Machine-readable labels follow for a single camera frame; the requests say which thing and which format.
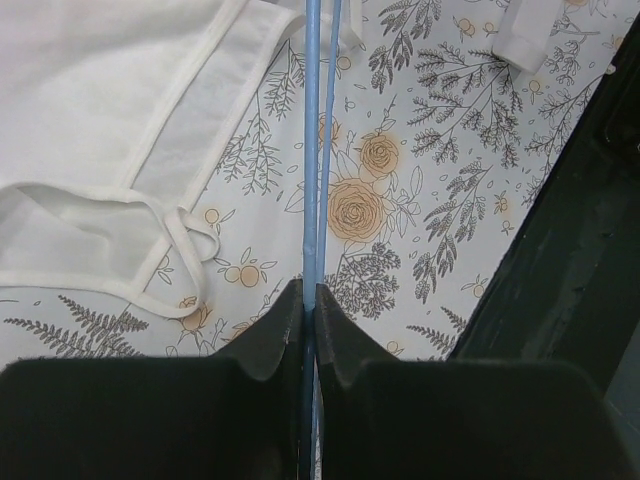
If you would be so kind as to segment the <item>white tank top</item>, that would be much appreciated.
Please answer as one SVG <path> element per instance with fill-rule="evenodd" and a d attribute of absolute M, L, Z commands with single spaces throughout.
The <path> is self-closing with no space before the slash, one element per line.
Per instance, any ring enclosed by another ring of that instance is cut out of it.
<path fill-rule="evenodd" d="M 217 233 L 192 210 L 277 49 L 330 1 L 5 1 L 1 283 L 93 291 L 164 317 L 173 253 L 197 303 Z"/>

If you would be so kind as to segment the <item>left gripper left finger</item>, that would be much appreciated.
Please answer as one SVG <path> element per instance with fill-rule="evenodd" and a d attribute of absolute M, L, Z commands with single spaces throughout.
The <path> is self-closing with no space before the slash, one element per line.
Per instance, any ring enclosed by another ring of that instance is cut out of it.
<path fill-rule="evenodd" d="M 298 479 L 302 284 L 205 357 L 23 360 L 1 375 L 5 479 Z"/>

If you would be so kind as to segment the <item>blue wire hanger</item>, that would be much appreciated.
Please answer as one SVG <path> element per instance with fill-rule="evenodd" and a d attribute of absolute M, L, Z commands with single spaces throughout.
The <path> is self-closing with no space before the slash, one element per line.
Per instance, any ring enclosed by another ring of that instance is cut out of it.
<path fill-rule="evenodd" d="M 300 479 L 316 477 L 321 407 L 317 373 L 314 313 L 316 287 L 324 283 L 328 228 L 328 187 L 337 53 L 343 3 L 334 1 L 330 24 L 329 62 L 325 110 L 320 110 L 322 3 L 305 4 L 305 100 L 304 100 L 304 232 L 303 232 L 303 367 L 301 387 Z"/>

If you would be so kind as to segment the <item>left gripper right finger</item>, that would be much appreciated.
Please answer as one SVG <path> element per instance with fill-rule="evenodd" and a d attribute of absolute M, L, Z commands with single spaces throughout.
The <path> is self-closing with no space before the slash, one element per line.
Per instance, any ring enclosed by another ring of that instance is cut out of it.
<path fill-rule="evenodd" d="M 623 445 L 573 366 L 403 361 L 326 286 L 315 330 L 327 479 L 619 479 Z"/>

